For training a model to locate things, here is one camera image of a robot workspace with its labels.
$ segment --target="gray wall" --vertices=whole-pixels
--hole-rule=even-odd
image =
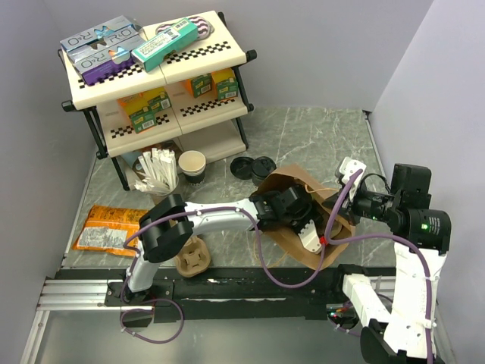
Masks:
[[[0,362],[19,362],[46,275],[61,262],[94,145],[56,57],[40,0],[0,11]]]
[[[242,68],[256,106],[373,110],[432,0],[45,0],[63,36],[119,14],[153,24],[224,11],[245,50]]]
[[[428,166],[432,207],[451,215],[438,300],[460,363],[485,362],[483,14],[482,0],[435,0],[371,115],[386,172]]]

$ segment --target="teal box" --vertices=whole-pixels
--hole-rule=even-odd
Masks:
[[[157,34],[132,51],[135,61],[149,72],[164,61],[165,56],[179,52],[197,40],[197,26],[186,17]]]

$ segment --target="striped object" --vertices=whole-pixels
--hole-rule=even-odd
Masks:
[[[197,29],[199,31],[199,36],[197,37],[197,40],[207,38],[214,31],[214,27],[203,17],[188,17],[187,19],[192,21],[197,26]],[[159,25],[156,33],[159,34],[174,24],[175,23]]]

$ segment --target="orange bag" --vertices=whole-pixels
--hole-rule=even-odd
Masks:
[[[135,256],[134,251],[123,248],[123,243],[139,230],[138,221],[147,212],[94,205],[73,249]],[[138,246],[138,238],[133,239],[129,246]]]

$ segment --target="white label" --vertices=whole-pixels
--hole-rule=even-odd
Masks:
[[[77,245],[96,248],[123,249],[127,239],[125,230],[115,230],[109,227],[85,227]]]
[[[169,29],[163,33],[158,34],[155,38],[150,39],[147,43],[137,49],[137,51],[145,58],[157,52],[160,48],[178,38],[180,34],[173,29]]]
[[[211,85],[204,86],[200,89],[200,93],[206,93],[211,90]]]
[[[142,128],[146,129],[147,127],[152,127],[153,125],[155,125],[155,122],[153,120],[150,120],[150,121],[143,123]]]
[[[179,23],[175,24],[174,28],[179,30],[180,28],[183,28],[184,26],[186,26],[188,23],[189,23],[189,21],[184,19],[184,20],[180,21]]]
[[[165,99],[161,102],[162,110],[165,110],[166,108],[169,108],[169,107],[170,107],[170,100],[169,99]]]

